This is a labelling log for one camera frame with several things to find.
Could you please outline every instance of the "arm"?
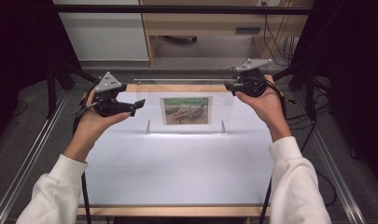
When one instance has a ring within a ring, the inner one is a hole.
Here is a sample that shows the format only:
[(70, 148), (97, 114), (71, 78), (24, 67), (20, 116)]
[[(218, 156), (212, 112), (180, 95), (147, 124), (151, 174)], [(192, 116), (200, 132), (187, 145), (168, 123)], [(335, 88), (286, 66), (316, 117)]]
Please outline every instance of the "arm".
[[(273, 82), (271, 76), (266, 78)], [(302, 157), (276, 93), (268, 88), (258, 98), (235, 94), (266, 123), (273, 140), (269, 148), (273, 157), (271, 223), (331, 223), (314, 166)]]
[[(91, 92), (87, 105), (91, 104), (93, 94), (94, 91)], [(129, 116), (129, 113), (121, 113), (102, 118), (93, 108), (88, 109), (64, 154), (48, 175), (42, 175), (37, 180), (32, 200), (17, 223), (75, 223), (81, 192), (80, 178), (87, 168), (85, 160), (88, 154), (108, 127)]]

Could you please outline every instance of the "framed picture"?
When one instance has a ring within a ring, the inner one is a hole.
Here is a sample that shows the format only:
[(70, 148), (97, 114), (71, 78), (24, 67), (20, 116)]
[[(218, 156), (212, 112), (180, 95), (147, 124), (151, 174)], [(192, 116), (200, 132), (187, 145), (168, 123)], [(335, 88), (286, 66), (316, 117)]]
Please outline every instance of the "framed picture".
[(160, 98), (164, 125), (210, 124), (212, 97)]

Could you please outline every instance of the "white table surface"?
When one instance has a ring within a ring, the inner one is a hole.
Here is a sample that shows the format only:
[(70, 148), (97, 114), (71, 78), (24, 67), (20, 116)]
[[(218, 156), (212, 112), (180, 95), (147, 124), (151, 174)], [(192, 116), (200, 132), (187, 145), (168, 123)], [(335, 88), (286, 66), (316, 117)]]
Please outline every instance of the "white table surface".
[[(137, 100), (132, 92), (119, 95), (120, 102)], [(97, 141), (87, 158), (91, 205), (262, 204), (272, 170), (272, 140), (248, 105), (233, 97), (225, 135), (146, 134), (143, 121), (154, 112), (150, 108), (145, 104)]]

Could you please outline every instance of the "white cabinet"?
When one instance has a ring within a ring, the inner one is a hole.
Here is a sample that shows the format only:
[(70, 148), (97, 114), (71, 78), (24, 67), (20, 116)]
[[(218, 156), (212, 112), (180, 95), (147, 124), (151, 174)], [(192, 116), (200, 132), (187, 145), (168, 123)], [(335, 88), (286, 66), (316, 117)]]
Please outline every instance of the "white cabinet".
[[(138, 5), (137, 0), (53, 0), (54, 4)], [(139, 13), (60, 13), (81, 62), (148, 61)]]

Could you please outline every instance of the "hand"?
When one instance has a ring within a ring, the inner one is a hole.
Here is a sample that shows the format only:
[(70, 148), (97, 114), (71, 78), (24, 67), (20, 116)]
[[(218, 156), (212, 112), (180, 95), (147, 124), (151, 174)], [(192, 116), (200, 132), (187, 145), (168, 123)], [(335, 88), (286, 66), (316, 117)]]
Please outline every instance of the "hand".
[[(91, 105), (95, 90), (92, 90), (86, 105)], [(103, 118), (95, 112), (94, 108), (88, 109), (78, 123), (75, 135), (64, 152), (64, 156), (75, 161), (84, 162), (102, 133), (113, 124), (127, 119), (130, 113), (119, 113)]]
[[(273, 77), (266, 75), (265, 78), (273, 84)], [(243, 103), (250, 105), (270, 129), (273, 142), (287, 136), (291, 136), (290, 129), (285, 121), (282, 112), (281, 102), (277, 93), (271, 89), (267, 90), (260, 97), (250, 97), (243, 92), (237, 91), (235, 95)]]

